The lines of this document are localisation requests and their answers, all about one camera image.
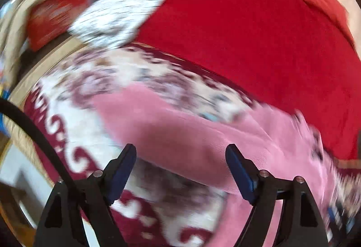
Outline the pink zip fleece jacket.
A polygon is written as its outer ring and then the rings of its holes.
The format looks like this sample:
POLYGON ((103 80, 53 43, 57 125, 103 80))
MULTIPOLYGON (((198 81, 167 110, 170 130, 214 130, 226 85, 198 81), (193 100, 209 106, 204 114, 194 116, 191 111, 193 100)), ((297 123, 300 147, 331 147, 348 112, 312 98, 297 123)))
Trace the pink zip fleece jacket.
POLYGON ((228 193, 209 246, 233 246, 251 210, 226 165, 225 150, 230 144, 277 178, 303 177, 321 214, 333 201, 335 168, 320 133, 301 113, 290 115, 256 105, 229 124, 212 122, 177 110, 139 83, 118 93, 94 96, 90 102, 111 138, 133 144, 139 158, 228 193))

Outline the floral red cream blanket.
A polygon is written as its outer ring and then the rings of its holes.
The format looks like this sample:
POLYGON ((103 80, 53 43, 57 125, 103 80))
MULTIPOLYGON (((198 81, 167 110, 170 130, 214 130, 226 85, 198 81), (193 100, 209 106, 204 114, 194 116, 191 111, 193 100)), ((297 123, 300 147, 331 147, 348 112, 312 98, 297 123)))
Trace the floral red cream blanket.
MULTIPOLYGON (((44 57, 10 100, 46 136, 74 179, 105 168, 126 144, 106 132, 91 99, 142 84, 177 110, 229 124, 260 104, 237 86, 155 48, 82 48, 68 42, 44 57)), ((332 246, 360 226, 360 174, 345 175, 327 150, 336 193, 321 214, 332 246)), ((139 158, 125 190, 110 207, 129 246, 209 246, 228 193, 139 158)))

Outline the beige coat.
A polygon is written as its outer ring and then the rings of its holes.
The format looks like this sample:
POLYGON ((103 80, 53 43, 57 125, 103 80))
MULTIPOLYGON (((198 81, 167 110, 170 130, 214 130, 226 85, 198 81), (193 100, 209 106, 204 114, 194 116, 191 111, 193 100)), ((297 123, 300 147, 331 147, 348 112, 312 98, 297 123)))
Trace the beige coat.
POLYGON ((20 64, 20 49, 26 40, 26 22, 31 9, 46 0, 16 0, 1 19, 2 79, 7 88, 16 81, 20 64))

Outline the white black patterned cloth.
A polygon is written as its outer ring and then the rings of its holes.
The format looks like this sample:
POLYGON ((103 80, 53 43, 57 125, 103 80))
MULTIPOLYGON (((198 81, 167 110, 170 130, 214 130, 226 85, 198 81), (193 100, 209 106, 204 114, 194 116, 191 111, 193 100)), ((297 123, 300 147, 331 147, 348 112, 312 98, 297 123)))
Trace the white black patterned cloth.
POLYGON ((166 0, 98 0, 68 28, 93 48, 118 48, 131 42, 139 28, 166 0))

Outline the red cardboard gift box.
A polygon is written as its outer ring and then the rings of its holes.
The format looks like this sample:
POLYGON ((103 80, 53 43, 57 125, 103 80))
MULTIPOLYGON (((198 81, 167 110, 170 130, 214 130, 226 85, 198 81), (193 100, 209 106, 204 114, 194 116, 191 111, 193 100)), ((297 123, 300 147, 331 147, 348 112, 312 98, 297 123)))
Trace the red cardboard gift box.
POLYGON ((30 50, 43 48, 67 31, 94 0, 46 0, 31 9, 26 34, 30 50))

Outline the red sofa cover cloth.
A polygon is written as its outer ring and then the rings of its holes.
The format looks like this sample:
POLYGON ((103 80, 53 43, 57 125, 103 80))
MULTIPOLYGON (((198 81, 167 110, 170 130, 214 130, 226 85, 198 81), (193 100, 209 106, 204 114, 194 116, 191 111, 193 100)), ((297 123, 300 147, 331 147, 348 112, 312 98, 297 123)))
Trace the red sofa cover cloth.
POLYGON ((301 111, 336 158, 358 158, 360 59, 330 19, 303 0, 166 0, 137 41, 283 111, 301 111))

